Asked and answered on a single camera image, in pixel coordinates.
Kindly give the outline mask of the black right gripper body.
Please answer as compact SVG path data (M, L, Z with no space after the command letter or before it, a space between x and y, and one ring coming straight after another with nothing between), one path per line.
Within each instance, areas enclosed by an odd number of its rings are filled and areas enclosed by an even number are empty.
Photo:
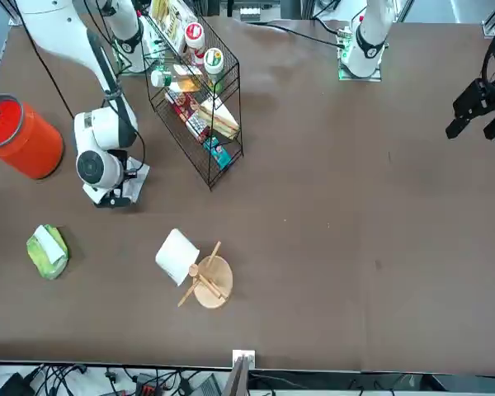
M138 176L138 170L130 165L130 156L124 149L110 149L109 154L114 156L122 166L122 181L135 179Z

